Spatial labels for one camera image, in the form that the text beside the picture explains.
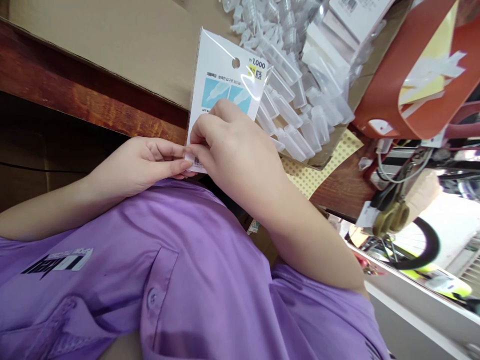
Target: fingernail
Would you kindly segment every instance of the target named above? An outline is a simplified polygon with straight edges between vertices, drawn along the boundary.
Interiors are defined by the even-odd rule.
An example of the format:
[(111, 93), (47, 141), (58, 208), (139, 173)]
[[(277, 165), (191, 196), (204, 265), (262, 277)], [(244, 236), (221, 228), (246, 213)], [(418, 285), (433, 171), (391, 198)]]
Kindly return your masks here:
[(183, 161), (183, 162), (180, 164), (180, 169), (182, 169), (182, 171), (183, 171), (183, 170), (187, 170), (187, 169), (190, 168), (192, 165), (193, 165), (193, 164), (192, 164), (190, 161), (185, 160), (185, 161)]

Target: hang hole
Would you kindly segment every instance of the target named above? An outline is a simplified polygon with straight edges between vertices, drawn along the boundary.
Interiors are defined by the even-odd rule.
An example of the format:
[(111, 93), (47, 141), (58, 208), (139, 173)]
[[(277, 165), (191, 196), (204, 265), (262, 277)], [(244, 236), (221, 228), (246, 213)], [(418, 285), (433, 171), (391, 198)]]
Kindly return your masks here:
[(231, 66), (234, 68), (234, 69), (238, 69), (240, 67), (240, 59), (238, 57), (234, 58), (232, 61), (231, 61)]

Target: person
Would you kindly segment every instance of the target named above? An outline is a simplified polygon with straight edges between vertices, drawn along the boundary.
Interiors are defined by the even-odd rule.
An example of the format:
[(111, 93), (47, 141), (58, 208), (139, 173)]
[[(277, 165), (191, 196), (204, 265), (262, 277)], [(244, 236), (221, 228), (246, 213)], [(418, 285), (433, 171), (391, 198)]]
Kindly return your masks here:
[[(265, 226), (272, 269), (190, 181), (195, 155)], [(389, 359), (361, 267), (228, 100), (183, 147), (128, 140), (83, 179), (0, 214), (1, 359)]]

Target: plastic bag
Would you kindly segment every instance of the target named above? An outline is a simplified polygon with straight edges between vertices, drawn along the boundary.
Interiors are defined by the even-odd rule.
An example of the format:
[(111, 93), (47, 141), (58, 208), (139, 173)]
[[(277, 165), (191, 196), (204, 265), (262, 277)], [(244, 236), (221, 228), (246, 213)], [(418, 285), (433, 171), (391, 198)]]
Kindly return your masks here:
[[(187, 145), (190, 144), (190, 134), (199, 116), (208, 113), (220, 99), (232, 101), (254, 121), (270, 71), (271, 66), (263, 58), (202, 28)], [(187, 154), (185, 159), (193, 163), (189, 171), (207, 172), (193, 155)]]

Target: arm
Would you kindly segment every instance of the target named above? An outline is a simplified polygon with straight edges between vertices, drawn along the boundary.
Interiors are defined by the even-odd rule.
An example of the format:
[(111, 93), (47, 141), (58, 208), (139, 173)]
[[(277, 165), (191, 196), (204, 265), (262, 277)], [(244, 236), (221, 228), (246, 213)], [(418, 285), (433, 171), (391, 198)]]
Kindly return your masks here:
[(41, 240), (80, 227), (158, 180), (184, 179), (192, 164), (181, 159), (184, 147), (148, 137), (128, 140), (92, 173), (0, 213), (0, 236)]
[(198, 118), (190, 141), (187, 151), (268, 229), (287, 264), (320, 283), (367, 296), (362, 269), (347, 244), (289, 181), (268, 135), (237, 106), (220, 100)]

